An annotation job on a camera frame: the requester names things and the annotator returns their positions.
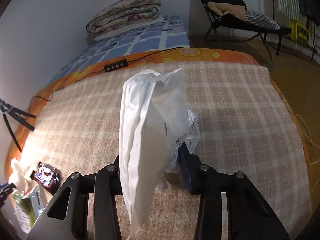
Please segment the green white milk carton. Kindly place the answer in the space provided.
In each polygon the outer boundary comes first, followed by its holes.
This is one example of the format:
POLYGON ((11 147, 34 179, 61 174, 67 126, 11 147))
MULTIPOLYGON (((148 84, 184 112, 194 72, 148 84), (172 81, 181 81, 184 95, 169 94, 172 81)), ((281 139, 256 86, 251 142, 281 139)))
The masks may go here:
POLYGON ((36 184, 27 194, 13 193, 15 213, 22 231, 27 235, 48 204, 44 188, 36 184))

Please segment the beige plaid woven blanket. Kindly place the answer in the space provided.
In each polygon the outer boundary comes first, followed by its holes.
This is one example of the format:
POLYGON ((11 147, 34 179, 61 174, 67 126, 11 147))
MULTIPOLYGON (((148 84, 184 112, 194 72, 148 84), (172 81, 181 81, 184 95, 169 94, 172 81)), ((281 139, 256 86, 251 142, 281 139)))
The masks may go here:
POLYGON ((219 172, 244 172, 295 238, 311 218, 303 144, 262 66, 223 62, 142 64, 74 83, 51 97, 36 120, 20 163, 29 176, 48 163, 67 178, 90 174, 118 155, 123 85, 146 69, 185 71, 188 108, 199 116, 195 153, 219 172))

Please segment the black tripod stand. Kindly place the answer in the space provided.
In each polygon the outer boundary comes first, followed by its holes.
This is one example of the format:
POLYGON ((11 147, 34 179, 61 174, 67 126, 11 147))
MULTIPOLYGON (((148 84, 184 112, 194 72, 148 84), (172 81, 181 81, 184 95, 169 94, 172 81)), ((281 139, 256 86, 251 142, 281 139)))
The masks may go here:
POLYGON ((28 118, 35 119, 36 116, 6 103, 3 99, 1 99, 1 115, 3 117, 5 126, 8 129, 9 134, 10 134, 15 146, 17 147, 17 149, 21 153, 22 148, 20 146, 20 143, 17 140, 17 136, 15 135, 15 131, 12 128, 9 119, 13 120, 15 122, 16 127, 18 127, 19 125, 22 125, 24 128, 27 128, 27 130, 33 132, 35 127, 32 124, 30 124, 29 122, 27 122, 27 119, 28 118))

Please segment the striped garment on chair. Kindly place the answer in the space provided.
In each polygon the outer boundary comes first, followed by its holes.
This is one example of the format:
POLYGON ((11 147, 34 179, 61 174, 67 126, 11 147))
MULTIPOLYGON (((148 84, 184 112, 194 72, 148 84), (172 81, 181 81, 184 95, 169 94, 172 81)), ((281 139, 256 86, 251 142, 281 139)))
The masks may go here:
POLYGON ((281 26, 272 18, 257 11, 246 11, 245 21, 258 27, 271 30, 280 30, 281 26))

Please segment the orange floral bed sheet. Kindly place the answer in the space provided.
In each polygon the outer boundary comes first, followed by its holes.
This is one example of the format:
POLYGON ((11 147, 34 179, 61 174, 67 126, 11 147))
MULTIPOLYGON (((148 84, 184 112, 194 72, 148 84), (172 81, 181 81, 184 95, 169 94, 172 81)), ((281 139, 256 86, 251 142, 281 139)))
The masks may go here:
MULTIPOLYGON (((249 54, 232 51, 232 50, 223 50, 223 49, 210 49, 210 48, 172 48, 167 50, 156 50, 156 51, 147 51, 142 53, 136 53, 129 56, 120 56, 115 57, 114 59, 106 60, 101 63, 90 63, 89 66, 80 68, 72 74, 62 74, 62 77, 58 77, 57 80, 51 81, 51 83, 40 90, 37 95, 49 99, 53 91, 63 89, 68 85, 86 79, 95 75, 104 73, 103 67, 107 63, 118 61, 121 59, 127 58, 129 63, 129 68, 135 68, 138 66, 145 66, 153 63, 168 63, 168 62, 193 62, 193 61, 212 61, 212 62, 228 62, 228 63, 242 63, 242 64, 253 64, 259 66, 257 60, 249 54)), ((282 91, 279 88, 280 81, 276 81, 274 78, 273 72, 270 72, 270 82, 275 88, 277 93, 280 95, 281 100, 285 103, 287 110, 290 113, 292 120, 295 122, 298 128, 298 133, 302 138, 303 150, 306 159, 307 171, 309 173, 310 169, 310 154, 308 152, 306 139, 303 137, 303 130, 300 127, 298 119, 294 116, 294 112, 290 107, 288 101, 286 100, 283 89, 282 91)), ((32 99, 31 107, 29 106, 27 110, 31 110, 31 113, 38 116, 43 107, 47 104, 44 99, 32 99)), ((25 141, 29 132, 26 128, 22 128, 22 125, 19 125, 15 136, 20 143, 20 146, 23 148, 25 141)), ((10 162, 13 158, 20 159, 20 152, 12 142, 9 146, 9 150, 5 159, 5 164, 3 168, 4 178, 7 180, 12 174, 12 168, 10 167, 10 162)))

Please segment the folded floral quilt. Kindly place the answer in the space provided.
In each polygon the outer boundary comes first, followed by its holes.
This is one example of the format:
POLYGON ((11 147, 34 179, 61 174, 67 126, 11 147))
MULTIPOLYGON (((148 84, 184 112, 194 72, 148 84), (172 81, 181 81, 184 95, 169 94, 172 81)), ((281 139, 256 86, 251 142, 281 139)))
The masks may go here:
POLYGON ((97 41, 162 21, 161 5, 161 0, 119 0, 87 23, 87 35, 97 41))

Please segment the crumpled white tissue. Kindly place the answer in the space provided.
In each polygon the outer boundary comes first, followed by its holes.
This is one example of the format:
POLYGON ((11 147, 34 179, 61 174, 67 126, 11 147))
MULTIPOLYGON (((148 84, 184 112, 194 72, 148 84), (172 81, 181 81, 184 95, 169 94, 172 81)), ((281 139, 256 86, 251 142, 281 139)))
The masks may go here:
POLYGON ((30 191, 30 180, 24 175, 24 171, 20 166, 20 162, 13 158, 10 164, 12 168, 12 174, 9 177, 9 184, 14 184, 15 189, 20 193, 28 193, 30 191))

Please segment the blue checkered bed sheet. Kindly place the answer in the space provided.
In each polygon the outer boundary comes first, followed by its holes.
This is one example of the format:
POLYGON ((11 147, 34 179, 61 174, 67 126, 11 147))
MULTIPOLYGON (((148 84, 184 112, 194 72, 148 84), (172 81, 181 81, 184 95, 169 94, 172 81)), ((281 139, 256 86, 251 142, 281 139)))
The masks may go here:
POLYGON ((180 16, 165 15, 162 21, 138 27, 106 39, 93 42, 70 63, 60 69, 52 82, 77 70, 114 59, 153 50, 189 48, 189 39, 180 16))

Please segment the beige clothes on chair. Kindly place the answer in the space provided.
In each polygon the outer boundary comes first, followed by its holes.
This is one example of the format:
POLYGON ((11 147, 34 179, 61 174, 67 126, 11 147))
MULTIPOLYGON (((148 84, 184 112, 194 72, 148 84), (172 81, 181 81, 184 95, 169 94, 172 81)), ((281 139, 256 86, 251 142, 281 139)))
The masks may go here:
POLYGON ((236 18, 245 22, 246 7, 243 5, 233 5, 229 3, 208 2, 208 8, 219 16, 232 14, 236 18))

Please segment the black folding chair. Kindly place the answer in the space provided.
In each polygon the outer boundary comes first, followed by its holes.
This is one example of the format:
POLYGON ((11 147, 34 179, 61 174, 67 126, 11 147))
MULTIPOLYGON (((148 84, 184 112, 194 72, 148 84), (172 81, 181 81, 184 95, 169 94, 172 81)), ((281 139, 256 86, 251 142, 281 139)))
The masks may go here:
POLYGON ((210 22, 209 29, 204 36, 205 41, 208 40, 210 33, 213 32, 217 41, 221 42, 217 32, 217 29, 221 27, 250 31, 255 33, 255 35, 242 40, 242 42, 248 42, 259 37, 272 60, 273 58, 267 44, 267 35, 273 34, 278 36, 276 55, 279 55, 283 37, 291 34, 291 28, 280 26, 265 14, 249 11, 244 0, 200 1, 210 22))

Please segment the white plastic bag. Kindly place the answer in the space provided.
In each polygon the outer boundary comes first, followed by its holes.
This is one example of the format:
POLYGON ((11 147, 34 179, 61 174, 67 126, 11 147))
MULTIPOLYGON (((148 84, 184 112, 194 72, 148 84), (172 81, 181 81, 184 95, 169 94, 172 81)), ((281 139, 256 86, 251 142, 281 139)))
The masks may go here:
POLYGON ((187 108, 182 68, 160 74, 144 70, 123 85, 119 120, 119 169, 132 238, 149 220, 155 191, 177 173, 178 148, 189 153, 200 140, 199 116, 187 108))

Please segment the snickers bar wrapper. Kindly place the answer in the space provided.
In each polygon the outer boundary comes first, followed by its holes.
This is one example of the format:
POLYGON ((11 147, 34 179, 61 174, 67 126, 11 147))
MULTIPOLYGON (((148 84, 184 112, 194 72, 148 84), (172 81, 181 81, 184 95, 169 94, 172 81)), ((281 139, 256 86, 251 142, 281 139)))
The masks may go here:
POLYGON ((54 195, 61 185, 60 171, 52 165, 41 161, 38 162, 36 170, 32 171, 30 178, 42 184, 43 188, 51 195, 54 195))

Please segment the yellow box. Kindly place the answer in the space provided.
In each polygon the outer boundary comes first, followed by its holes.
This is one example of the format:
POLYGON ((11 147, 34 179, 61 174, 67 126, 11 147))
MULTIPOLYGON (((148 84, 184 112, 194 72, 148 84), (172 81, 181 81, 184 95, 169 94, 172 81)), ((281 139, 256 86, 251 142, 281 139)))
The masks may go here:
POLYGON ((290 20, 289 26, 291 28, 290 39, 297 44, 308 47, 310 33, 308 29, 304 28, 299 22, 290 20))

